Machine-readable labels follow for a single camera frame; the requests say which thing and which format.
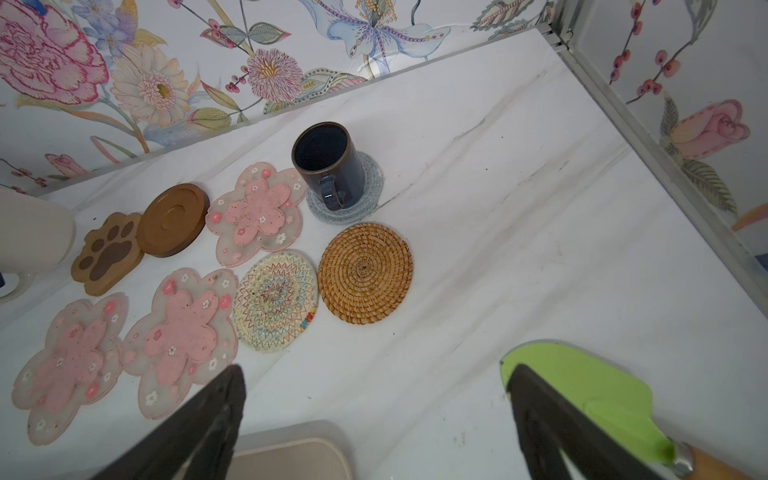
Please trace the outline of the pink flower coaster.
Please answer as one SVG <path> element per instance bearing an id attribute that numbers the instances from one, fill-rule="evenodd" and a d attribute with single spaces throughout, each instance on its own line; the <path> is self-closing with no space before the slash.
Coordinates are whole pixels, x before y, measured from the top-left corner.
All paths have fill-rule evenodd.
<path id="1" fill-rule="evenodd" d="M 53 443 L 81 407 L 114 388 L 123 372 L 119 334 L 128 307 L 128 297 L 116 293 L 95 303 L 74 301 L 53 317 L 42 350 L 21 369 L 11 393 L 13 405 L 29 413 L 33 445 Z"/>
<path id="2" fill-rule="evenodd" d="M 203 277 L 191 268 L 166 276 L 150 312 L 123 340 L 123 371 L 139 378 L 138 407 L 147 419 L 170 415 L 194 385 L 206 385 L 235 359 L 231 320 L 238 279 L 229 269 Z"/>
<path id="3" fill-rule="evenodd" d="M 277 170 L 258 162 L 248 166 L 234 188 L 212 201 L 205 217 L 218 237 L 216 259 L 226 268 L 244 264 L 258 252 L 278 252 L 299 237 L 299 205 L 308 185 L 294 168 Z"/>

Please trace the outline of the red interior white mug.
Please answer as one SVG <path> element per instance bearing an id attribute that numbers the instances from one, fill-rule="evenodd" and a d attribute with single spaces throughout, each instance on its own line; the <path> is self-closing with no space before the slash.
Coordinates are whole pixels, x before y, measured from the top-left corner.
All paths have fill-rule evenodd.
<path id="1" fill-rule="evenodd" d="M 16 276 L 9 302 L 24 293 L 35 276 L 55 269 L 69 254 L 76 223 L 69 209 L 14 191 L 1 192 L 1 275 Z"/>

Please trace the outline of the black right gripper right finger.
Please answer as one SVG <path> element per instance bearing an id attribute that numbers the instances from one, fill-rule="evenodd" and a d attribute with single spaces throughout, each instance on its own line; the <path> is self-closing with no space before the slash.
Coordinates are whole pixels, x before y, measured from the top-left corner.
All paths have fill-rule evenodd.
<path id="1" fill-rule="evenodd" d="M 532 479 L 569 479 L 566 460 L 586 479 L 658 477 L 530 367 L 516 366 L 506 391 Z"/>

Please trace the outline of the small dark navy mug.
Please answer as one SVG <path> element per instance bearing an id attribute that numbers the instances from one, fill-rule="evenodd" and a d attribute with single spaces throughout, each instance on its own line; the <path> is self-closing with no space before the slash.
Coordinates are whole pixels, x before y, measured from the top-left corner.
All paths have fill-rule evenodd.
<path id="1" fill-rule="evenodd" d="M 294 142 L 291 160 L 329 211 L 351 208 L 362 198 L 365 173 L 343 125 L 328 121 L 307 128 Z"/>

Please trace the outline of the grey blue round coaster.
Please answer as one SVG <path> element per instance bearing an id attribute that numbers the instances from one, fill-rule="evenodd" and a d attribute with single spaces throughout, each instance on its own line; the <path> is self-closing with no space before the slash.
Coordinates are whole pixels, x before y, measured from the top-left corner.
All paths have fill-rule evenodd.
<path id="1" fill-rule="evenodd" d="M 321 222 L 350 225 L 360 222 L 378 208 L 378 201 L 384 187 L 384 174 L 378 163 L 367 153 L 359 152 L 358 157 L 365 174 L 365 188 L 361 199 L 355 205 L 330 211 L 315 192 L 307 191 L 306 201 L 309 210 Z"/>

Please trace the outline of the brown paw shaped coaster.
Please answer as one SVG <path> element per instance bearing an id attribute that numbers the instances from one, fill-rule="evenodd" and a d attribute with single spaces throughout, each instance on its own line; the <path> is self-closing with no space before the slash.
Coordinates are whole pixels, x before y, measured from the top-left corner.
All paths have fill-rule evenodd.
<path id="1" fill-rule="evenodd" d="M 139 265 L 144 257 L 137 240 L 141 219 L 137 212 L 115 212 L 100 228 L 86 234 L 71 266 L 72 279 L 83 284 L 86 294 L 104 295 Z"/>

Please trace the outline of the woven rattan round coaster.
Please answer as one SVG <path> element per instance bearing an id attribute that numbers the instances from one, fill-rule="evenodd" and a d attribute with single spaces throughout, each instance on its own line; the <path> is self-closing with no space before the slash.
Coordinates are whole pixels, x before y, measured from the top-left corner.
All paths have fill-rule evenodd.
<path id="1" fill-rule="evenodd" d="M 366 325 L 403 302 L 413 278 L 408 243 L 379 223 L 353 225 L 327 246 L 318 267 L 320 296 L 340 320 Z"/>

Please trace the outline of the brown round wooden coaster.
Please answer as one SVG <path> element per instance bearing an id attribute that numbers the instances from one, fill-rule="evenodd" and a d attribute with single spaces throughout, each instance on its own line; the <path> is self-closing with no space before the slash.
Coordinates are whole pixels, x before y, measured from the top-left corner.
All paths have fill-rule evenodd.
<path id="1" fill-rule="evenodd" d="M 158 258 L 176 255 L 201 233 L 210 207 L 208 195 L 197 185 L 183 183 L 159 194 L 139 222 L 141 250 Z"/>

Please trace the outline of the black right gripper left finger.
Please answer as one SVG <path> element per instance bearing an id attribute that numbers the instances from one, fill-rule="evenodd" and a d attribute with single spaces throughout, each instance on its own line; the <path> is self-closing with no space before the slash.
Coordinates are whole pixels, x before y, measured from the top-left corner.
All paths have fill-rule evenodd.
<path id="1" fill-rule="evenodd" d="M 96 479 L 223 479 L 243 418 L 243 371 L 230 365 Z"/>

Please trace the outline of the white embroidered round coaster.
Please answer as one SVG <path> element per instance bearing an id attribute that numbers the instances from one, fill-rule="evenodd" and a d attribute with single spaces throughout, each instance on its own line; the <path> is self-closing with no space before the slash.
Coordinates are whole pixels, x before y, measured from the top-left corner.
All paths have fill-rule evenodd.
<path id="1" fill-rule="evenodd" d="M 260 353 L 286 348 L 311 324 L 317 311 L 317 274 L 296 251 L 271 253 L 243 278 L 233 308 L 241 342 Z"/>

